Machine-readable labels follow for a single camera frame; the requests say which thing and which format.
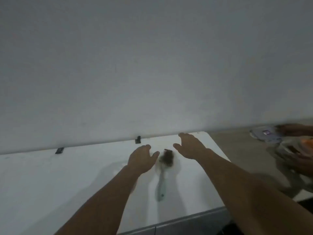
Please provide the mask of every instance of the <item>hairbrush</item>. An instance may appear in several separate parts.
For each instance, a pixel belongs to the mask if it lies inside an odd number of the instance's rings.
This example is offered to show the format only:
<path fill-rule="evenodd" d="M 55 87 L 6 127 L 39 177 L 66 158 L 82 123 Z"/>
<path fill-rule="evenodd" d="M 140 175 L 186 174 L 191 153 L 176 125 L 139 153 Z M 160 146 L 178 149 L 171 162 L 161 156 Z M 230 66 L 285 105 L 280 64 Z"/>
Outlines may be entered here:
<path fill-rule="evenodd" d="M 172 150 L 164 149 L 164 154 L 160 157 L 160 178 L 157 186 L 157 200 L 162 201 L 165 197 L 166 183 L 165 171 L 173 166 L 174 154 Z"/>

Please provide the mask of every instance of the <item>hair in brush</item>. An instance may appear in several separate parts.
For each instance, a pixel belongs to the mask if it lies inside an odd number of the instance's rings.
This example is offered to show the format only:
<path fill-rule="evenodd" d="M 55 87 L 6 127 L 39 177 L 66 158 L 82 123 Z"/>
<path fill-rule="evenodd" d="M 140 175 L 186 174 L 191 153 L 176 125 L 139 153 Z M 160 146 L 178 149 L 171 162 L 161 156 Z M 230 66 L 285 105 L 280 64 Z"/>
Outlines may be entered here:
<path fill-rule="evenodd" d="M 173 166 L 174 154 L 172 150 L 164 149 L 164 154 L 160 158 L 160 162 L 165 166 Z"/>

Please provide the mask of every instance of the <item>white table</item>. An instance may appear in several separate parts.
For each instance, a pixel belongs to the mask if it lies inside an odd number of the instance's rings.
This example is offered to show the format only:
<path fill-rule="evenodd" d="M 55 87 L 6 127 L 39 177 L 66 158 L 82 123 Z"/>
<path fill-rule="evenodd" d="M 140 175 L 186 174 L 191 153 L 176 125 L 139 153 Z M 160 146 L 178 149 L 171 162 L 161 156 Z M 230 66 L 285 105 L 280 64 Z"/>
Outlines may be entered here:
<path fill-rule="evenodd" d="M 206 147 L 228 160 L 206 132 L 192 133 Z M 165 199 L 157 202 L 158 171 L 138 179 L 130 195 L 119 233 L 224 206 L 204 170 L 173 148 L 178 135 L 0 156 L 0 231 L 6 234 L 53 234 L 96 191 L 126 165 L 140 145 L 174 151 L 167 171 Z"/>

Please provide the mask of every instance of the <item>hand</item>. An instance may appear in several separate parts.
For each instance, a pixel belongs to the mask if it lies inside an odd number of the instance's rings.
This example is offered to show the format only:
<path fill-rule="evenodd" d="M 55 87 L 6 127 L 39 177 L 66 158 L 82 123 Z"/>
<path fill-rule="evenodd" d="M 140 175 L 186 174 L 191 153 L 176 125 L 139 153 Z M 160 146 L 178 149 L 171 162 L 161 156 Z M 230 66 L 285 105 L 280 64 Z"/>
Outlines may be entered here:
<path fill-rule="evenodd" d="M 279 133 L 294 137 L 310 135 L 310 128 L 310 126 L 303 124 L 283 124 L 276 126 Z"/>
<path fill-rule="evenodd" d="M 152 157 L 150 157 L 150 149 L 150 145 L 143 145 L 133 151 L 129 156 L 127 166 L 138 175 L 150 170 L 157 161 L 160 152 L 156 151 Z"/>
<path fill-rule="evenodd" d="M 313 158 L 298 155 L 290 166 L 300 174 L 313 177 Z"/>
<path fill-rule="evenodd" d="M 182 140 L 182 145 L 174 143 L 173 147 L 185 158 L 198 159 L 209 150 L 199 141 L 199 139 L 191 134 L 180 133 L 178 136 Z"/>

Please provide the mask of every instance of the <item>brush handle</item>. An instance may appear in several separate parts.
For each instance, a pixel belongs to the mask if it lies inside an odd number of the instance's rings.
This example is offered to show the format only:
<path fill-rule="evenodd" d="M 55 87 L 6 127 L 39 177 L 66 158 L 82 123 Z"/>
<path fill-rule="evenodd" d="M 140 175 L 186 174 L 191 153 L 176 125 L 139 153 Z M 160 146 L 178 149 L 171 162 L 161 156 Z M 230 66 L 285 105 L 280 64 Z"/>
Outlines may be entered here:
<path fill-rule="evenodd" d="M 164 176 L 165 170 L 162 168 L 157 188 L 157 200 L 162 201 L 165 198 L 165 192 L 166 192 L 166 183 L 165 183 L 165 176 Z"/>

